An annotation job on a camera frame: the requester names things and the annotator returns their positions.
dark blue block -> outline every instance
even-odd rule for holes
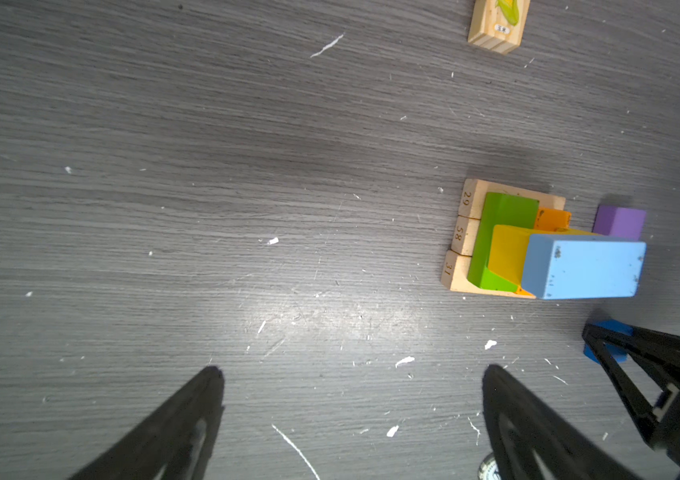
[[[603,322],[596,322],[593,325],[601,326],[606,330],[611,330],[613,332],[622,333],[624,335],[633,336],[633,327],[630,325],[625,325],[623,322],[618,322],[617,320],[604,320]],[[628,353],[618,346],[606,344],[606,350],[612,355],[612,358],[617,361],[617,363],[623,363],[628,359]],[[584,350],[582,351],[586,357],[590,360],[601,365],[601,362],[595,358],[593,350],[586,343]]]

block toy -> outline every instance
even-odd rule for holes
[[[481,220],[484,200],[487,198],[488,193],[531,198],[537,200],[539,206],[553,210],[563,210],[564,204],[566,203],[564,197],[527,190],[526,188],[510,187],[509,185],[469,178],[465,180],[465,185],[463,186],[463,194],[460,197],[460,209],[457,211],[457,215]]]
[[[460,255],[473,255],[473,246],[476,244],[478,231],[479,220],[458,216],[452,236],[452,250]]]
[[[633,327],[630,325],[625,325],[623,322],[618,322],[617,320],[604,320],[603,322],[596,322],[593,325],[598,325],[604,327],[607,330],[611,330],[617,333],[623,333],[625,335],[633,336]],[[606,344],[606,350],[612,355],[612,358],[617,361],[617,363],[623,363],[628,359],[628,352],[624,351],[618,346]],[[601,362],[595,358],[595,353],[593,349],[588,346],[587,343],[584,344],[584,349],[582,353],[590,360],[601,365]]]
[[[529,0],[476,0],[468,43],[501,54],[521,44]]]
[[[518,290],[518,283],[508,282],[487,268],[494,226],[512,225],[531,228],[537,218],[538,209],[538,200],[494,192],[487,194],[476,235],[476,245],[473,247],[473,259],[468,270],[470,283],[484,290],[506,292]]]
[[[593,233],[638,240],[646,220],[646,211],[622,206],[600,205],[595,214]]]
[[[555,232],[557,228],[569,228],[569,221],[571,219],[572,214],[570,212],[541,206],[539,210],[537,210],[537,219],[534,222],[534,229]]]
[[[513,298],[533,299],[530,293],[518,294],[516,292],[502,292],[499,290],[483,290],[468,281],[470,257],[459,255],[449,250],[447,258],[443,261],[441,269],[441,283],[452,292],[481,293],[483,295],[509,296]]]
[[[593,235],[584,230],[560,228],[559,235]],[[514,285],[521,285],[526,248],[529,237],[535,234],[551,234],[544,230],[521,228],[510,225],[496,225],[492,235],[492,248],[489,251],[489,271],[497,274]]]
[[[531,235],[521,287],[545,300],[635,295],[646,244],[602,235]]]

wood grain surface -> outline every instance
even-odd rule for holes
[[[313,478],[271,425],[324,480],[475,478],[490,363],[674,477],[580,332],[680,334],[680,2],[534,0],[507,57],[470,0],[181,2],[0,1],[0,478],[70,475],[209,362],[210,478]],[[648,210],[638,295],[448,292],[466,178]]]

purple block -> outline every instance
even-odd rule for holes
[[[638,240],[645,219],[646,210],[599,205],[595,214],[593,233]]]

green block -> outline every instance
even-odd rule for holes
[[[476,245],[473,247],[473,258],[470,260],[468,280],[475,286],[485,290],[515,292],[518,285],[508,282],[501,276],[490,272],[489,249],[492,247],[492,234],[495,225],[520,226],[534,228],[537,218],[539,200],[532,200],[516,195],[488,193],[481,213]]]

